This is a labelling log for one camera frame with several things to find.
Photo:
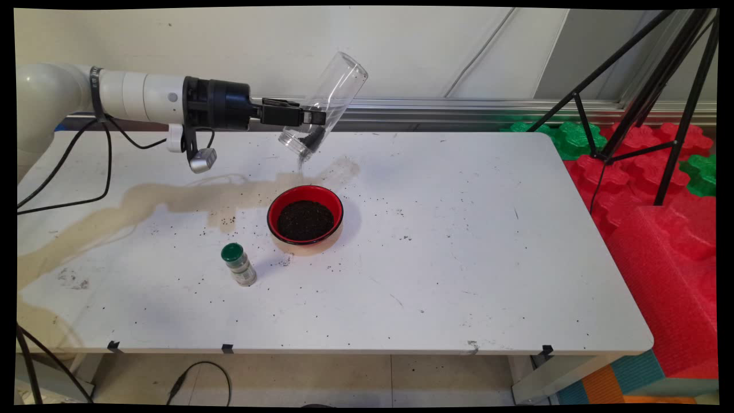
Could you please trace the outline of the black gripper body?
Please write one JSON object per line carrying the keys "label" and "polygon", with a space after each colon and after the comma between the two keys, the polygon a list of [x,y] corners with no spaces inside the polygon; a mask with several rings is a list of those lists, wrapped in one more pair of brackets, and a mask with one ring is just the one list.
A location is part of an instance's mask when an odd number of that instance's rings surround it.
{"label": "black gripper body", "polygon": [[193,76],[184,78],[184,126],[247,131],[252,118],[260,118],[260,105],[250,99],[248,84]]}

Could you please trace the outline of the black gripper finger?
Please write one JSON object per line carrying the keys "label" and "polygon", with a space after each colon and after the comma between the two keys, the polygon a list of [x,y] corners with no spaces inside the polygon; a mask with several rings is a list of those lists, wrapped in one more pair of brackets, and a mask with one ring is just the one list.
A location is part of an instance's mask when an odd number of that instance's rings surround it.
{"label": "black gripper finger", "polygon": [[283,127],[299,127],[304,124],[324,126],[327,122],[327,114],[318,108],[305,109],[297,102],[262,98],[260,122]]}

